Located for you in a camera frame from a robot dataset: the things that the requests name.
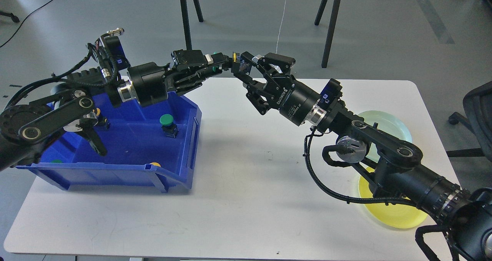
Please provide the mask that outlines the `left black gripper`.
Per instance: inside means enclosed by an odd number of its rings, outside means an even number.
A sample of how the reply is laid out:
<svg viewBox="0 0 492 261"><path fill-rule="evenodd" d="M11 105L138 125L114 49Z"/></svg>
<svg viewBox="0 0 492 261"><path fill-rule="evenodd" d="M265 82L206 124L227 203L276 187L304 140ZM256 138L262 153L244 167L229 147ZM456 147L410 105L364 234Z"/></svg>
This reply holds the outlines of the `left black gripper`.
<svg viewBox="0 0 492 261"><path fill-rule="evenodd" d="M172 69L169 63L159 66L155 62L128 68L128 76L142 107L167 100L171 91L182 96L202 86L209 77L222 73L212 71L211 55L204 55L201 50L176 50L171 57Z"/></svg>

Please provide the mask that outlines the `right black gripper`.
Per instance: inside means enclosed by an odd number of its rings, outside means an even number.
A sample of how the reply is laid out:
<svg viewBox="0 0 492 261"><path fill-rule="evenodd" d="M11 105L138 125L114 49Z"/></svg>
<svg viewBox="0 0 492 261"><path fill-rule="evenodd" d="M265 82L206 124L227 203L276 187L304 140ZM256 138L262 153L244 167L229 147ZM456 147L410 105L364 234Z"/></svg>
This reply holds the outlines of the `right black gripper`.
<svg viewBox="0 0 492 261"><path fill-rule="evenodd" d="M294 77L288 77L296 59L276 53L255 57L248 52L241 53L240 58L267 80L262 83L244 72L233 72L234 77L244 83L246 98L256 110L265 115L268 110L276 109L288 121L300 126L318 102L320 94Z"/></svg>

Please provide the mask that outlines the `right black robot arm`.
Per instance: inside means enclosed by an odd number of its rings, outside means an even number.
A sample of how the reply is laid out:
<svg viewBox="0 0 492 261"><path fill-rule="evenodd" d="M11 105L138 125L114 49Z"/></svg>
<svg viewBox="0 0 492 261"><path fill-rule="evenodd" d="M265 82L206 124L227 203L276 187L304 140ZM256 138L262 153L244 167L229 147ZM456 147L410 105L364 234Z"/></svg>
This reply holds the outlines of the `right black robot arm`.
<svg viewBox="0 0 492 261"><path fill-rule="evenodd" d="M321 93L298 81L290 70L294 58L268 53L254 57L234 53L227 65L244 82L247 98L260 114L276 109L295 125L312 124L304 140L304 159L322 191L346 203L402 204L427 213L435 225L417 228L415 240L430 261L438 257L425 243L424 234L443 233L452 259L491 260L491 189L473 193L422 165L423 152L411 142L385 133L377 124L346 108L340 82L331 79ZM325 146L322 158L330 166L352 167L368 181L371 198L345 196L329 189L314 173L310 160L313 137L337 134Z"/></svg>

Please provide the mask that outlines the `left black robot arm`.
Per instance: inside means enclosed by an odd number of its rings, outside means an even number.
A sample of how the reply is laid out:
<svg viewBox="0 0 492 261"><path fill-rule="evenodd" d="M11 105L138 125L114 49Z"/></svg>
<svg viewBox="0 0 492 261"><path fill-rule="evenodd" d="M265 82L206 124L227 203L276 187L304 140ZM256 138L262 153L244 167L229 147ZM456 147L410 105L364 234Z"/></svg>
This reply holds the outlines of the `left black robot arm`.
<svg viewBox="0 0 492 261"><path fill-rule="evenodd" d="M42 154L66 132L88 141L100 156L107 150L94 127L106 125L96 114L94 97L102 93L113 107L135 100L142 107L182 96L209 77L228 70L232 58L200 50L172 52L172 64L130 65L119 36L109 30L88 43L87 55L67 72L21 88L1 112L1 170L39 163Z"/></svg>

